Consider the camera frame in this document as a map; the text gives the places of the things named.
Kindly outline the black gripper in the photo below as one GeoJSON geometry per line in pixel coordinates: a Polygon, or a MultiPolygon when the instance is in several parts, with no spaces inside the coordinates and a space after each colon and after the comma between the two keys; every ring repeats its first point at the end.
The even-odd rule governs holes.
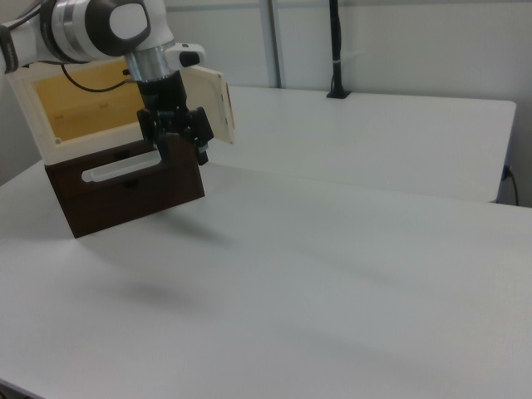
{"type": "Polygon", "coordinates": [[[137,111],[140,131],[144,141],[154,143],[163,162],[171,161],[171,151],[167,134],[184,137],[195,148],[199,165],[209,161],[207,149],[214,138],[208,116],[203,107],[190,109],[182,76],[179,72],[157,80],[142,82],[137,86],[144,107],[137,111]],[[162,124],[163,131],[156,132],[156,123],[162,124]]]}

